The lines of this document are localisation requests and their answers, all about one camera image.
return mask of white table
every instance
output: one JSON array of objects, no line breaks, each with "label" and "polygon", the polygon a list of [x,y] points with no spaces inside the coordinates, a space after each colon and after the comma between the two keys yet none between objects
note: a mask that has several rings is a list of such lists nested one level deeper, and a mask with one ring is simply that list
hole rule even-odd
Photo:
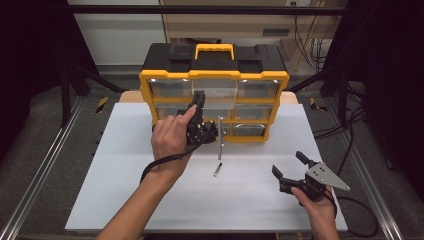
[{"label": "white table", "polygon": [[[98,232],[139,184],[153,160],[151,115],[146,103],[117,103],[65,229]],[[196,150],[184,175],[162,200],[145,232],[295,232],[308,231],[309,219],[297,199],[279,192],[271,172],[303,179],[307,167],[296,157],[303,152],[322,161],[303,106],[281,105],[265,143],[231,144],[219,163],[218,144]],[[346,231],[338,211],[337,229]]]}]

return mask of black horizontal bar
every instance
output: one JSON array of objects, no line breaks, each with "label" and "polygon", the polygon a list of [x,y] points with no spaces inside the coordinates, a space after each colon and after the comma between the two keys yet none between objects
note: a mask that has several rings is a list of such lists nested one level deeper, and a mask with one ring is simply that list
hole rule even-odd
[{"label": "black horizontal bar", "polygon": [[360,9],[345,7],[263,7],[193,5],[49,5],[46,10],[91,14],[231,14],[231,15],[321,15],[358,14]]}]

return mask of yellow and black toolbox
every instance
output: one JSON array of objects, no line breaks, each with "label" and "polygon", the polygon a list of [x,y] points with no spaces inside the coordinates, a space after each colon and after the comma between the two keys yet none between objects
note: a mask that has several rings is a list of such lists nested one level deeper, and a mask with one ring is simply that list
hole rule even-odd
[{"label": "yellow and black toolbox", "polygon": [[268,139],[289,75],[276,45],[154,43],[140,81],[152,124],[186,109],[201,90],[204,120],[222,117],[224,141],[245,143]]}]

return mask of yellow handle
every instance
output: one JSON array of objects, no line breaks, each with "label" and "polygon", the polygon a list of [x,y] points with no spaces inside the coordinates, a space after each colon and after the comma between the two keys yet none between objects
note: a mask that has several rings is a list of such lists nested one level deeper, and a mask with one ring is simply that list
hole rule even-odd
[{"label": "yellow handle", "polygon": [[197,44],[194,59],[197,59],[199,52],[231,52],[231,60],[234,60],[233,44]]}]

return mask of white wall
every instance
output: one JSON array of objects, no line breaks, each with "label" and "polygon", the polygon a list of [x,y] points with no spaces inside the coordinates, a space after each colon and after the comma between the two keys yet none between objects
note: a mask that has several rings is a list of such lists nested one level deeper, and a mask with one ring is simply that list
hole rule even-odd
[{"label": "white wall", "polygon": [[[68,0],[70,5],[159,5],[158,0]],[[75,14],[96,65],[142,65],[165,42],[159,14]]]}]

